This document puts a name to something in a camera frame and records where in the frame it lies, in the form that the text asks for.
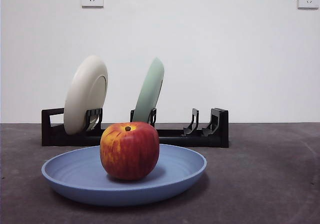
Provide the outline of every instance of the blue plate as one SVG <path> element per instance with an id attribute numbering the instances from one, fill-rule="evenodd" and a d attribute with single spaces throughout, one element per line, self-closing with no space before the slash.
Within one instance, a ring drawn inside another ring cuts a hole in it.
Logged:
<path id="1" fill-rule="evenodd" d="M 42 174 L 59 194 L 87 204 L 139 205 L 164 200 L 190 188 L 206 168 L 199 153 L 160 144 L 153 171 L 139 181 L 121 181 L 109 176 L 100 162 L 99 146 L 58 155 L 42 166 Z"/>

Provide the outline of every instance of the plate rim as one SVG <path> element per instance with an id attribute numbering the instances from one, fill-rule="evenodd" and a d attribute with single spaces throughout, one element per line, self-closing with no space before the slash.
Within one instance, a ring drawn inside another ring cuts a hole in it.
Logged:
<path id="1" fill-rule="evenodd" d="M 185 176 L 184 178 L 181 178 L 181 179 L 179 179 L 179 180 L 169 181 L 169 182 L 165 182 L 165 183 L 163 183 L 163 184 L 153 184 L 153 185 L 145 186 L 145 187 L 136 186 L 136 187 L 129 187 L 129 188 L 128 188 L 128 187 L 121 187 L 121 188 L 114 188 L 114 187 L 113 187 L 113 188 L 100 188 L 100 187 L 99 187 L 99 188 L 98 188 L 98 187 L 85 187 L 85 186 L 73 185 L 73 184 L 68 184 L 68 183 L 65 183 L 65 182 L 56 180 L 56 179 L 50 177 L 50 176 L 46 173 L 46 171 L 45 171 L 46 166 L 47 166 L 53 159 L 56 159 L 56 158 L 58 158 L 58 157 L 60 157 L 60 156 L 69 154 L 69 153 L 74 152 L 74 151 L 79 151 L 79 150 L 84 150 L 84 149 L 97 148 L 97 147 L 99 147 L 99 146 L 90 146 L 90 147 L 80 148 L 80 149 L 76 149 L 76 150 L 72 150 L 72 151 L 67 151 L 67 152 L 65 152 L 65 153 L 62 153 L 62 154 L 59 154 L 59 155 L 56 155 L 56 156 L 50 158 L 49 160 L 47 160 L 47 161 L 42 165 L 41 172 L 42 172 L 43 176 L 44 176 L 47 180 L 49 180 L 50 182 L 53 182 L 53 183 L 59 184 L 59 185 L 63 185 L 63 186 L 65 186 L 65 187 L 74 188 L 74 189 L 80 189 L 80 190 L 87 190 L 87 191 L 103 191 L 103 192 L 105 192 L 105 191 L 112 191 L 112 192 L 114 192 L 114 191 L 146 190 L 146 189 L 153 189 L 153 188 L 157 188 L 157 187 L 164 187 L 164 186 L 168 186 L 168 185 L 172 185 L 172 184 L 177 184 L 177 183 L 183 182 L 183 181 L 185 181 L 185 180 L 187 180 L 187 179 L 191 179 L 191 178 L 199 175 L 200 173 L 202 173 L 202 172 L 205 170 L 205 168 L 206 168 L 206 166 L 207 166 L 207 160 L 206 160 L 206 158 L 205 158 L 202 154 L 200 154 L 200 153 L 198 153 L 198 152 L 196 152 L 196 151 L 194 151 L 194 150 L 191 150 L 191 149 L 188 149 L 188 148 L 185 148 L 185 147 L 181 147 L 181 146 L 168 145 L 168 144 L 160 144 L 160 145 L 162 145 L 162 146 L 170 146 L 170 147 L 178 148 L 178 149 L 179 149 L 179 148 L 180 148 L 180 149 L 186 149 L 186 150 L 188 150 L 188 151 L 191 151 L 191 152 L 195 153 L 196 155 L 198 155 L 199 157 L 201 157 L 201 159 L 204 161 L 204 162 L 203 162 L 204 164 L 202 165 L 202 167 L 201 167 L 198 171 L 196 171 L 196 172 L 194 172 L 194 173 L 192 173 L 192 174 L 190 174 L 190 175 L 188 175 L 188 176 Z"/>

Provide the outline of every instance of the dish rack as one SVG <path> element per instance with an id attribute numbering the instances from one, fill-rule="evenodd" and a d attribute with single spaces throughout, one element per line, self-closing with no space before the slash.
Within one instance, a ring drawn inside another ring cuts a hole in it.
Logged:
<path id="1" fill-rule="evenodd" d="M 64 113 L 64 108 L 42 110 L 41 113 L 41 143 L 42 146 L 97 146 L 104 129 L 101 127 L 102 109 L 87 110 L 85 114 L 86 126 L 78 134 L 68 135 L 63 124 L 51 125 L 50 116 Z M 134 111 L 131 110 L 130 122 Z M 156 108 L 149 115 L 149 123 L 155 127 L 157 118 Z M 90 117 L 98 116 L 98 122 L 93 129 L 86 131 L 90 124 Z M 184 147 L 229 147 L 229 113 L 228 110 L 212 108 L 210 122 L 205 128 L 199 128 L 199 110 L 192 109 L 190 124 L 183 129 L 156 129 L 161 144 Z"/>

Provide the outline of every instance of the white wall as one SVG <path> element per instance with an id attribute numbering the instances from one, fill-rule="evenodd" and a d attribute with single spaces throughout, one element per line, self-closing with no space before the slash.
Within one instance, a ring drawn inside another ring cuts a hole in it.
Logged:
<path id="1" fill-rule="evenodd" d="M 165 65 L 157 122 L 320 121 L 320 11 L 294 0 L 1 0 L 1 120 L 64 106 L 77 67 L 105 60 L 103 122 L 128 121 L 154 57 Z"/>

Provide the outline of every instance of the plastic plate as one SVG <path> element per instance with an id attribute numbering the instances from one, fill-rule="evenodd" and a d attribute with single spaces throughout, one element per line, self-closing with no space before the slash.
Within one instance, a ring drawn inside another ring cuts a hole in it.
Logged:
<path id="1" fill-rule="evenodd" d="M 86 111 L 102 108 L 108 88 L 108 71 L 97 56 L 87 57 L 78 67 L 64 104 L 63 122 L 67 134 L 79 133 L 85 128 Z M 87 130 L 92 129 L 98 116 L 90 118 Z"/>
<path id="2" fill-rule="evenodd" d="M 100 162 L 99 146 L 58 155 L 42 166 L 42 174 L 59 194 L 82 203 L 129 206 L 173 197 L 190 188 L 206 168 L 199 153 L 160 144 L 153 171 L 139 181 L 110 177 Z"/>
<path id="3" fill-rule="evenodd" d="M 141 87 L 132 118 L 133 121 L 142 121 L 146 123 L 150 121 L 150 112 L 156 107 L 161 91 L 165 74 L 164 70 L 163 63 L 158 58 L 155 58 L 149 67 Z"/>

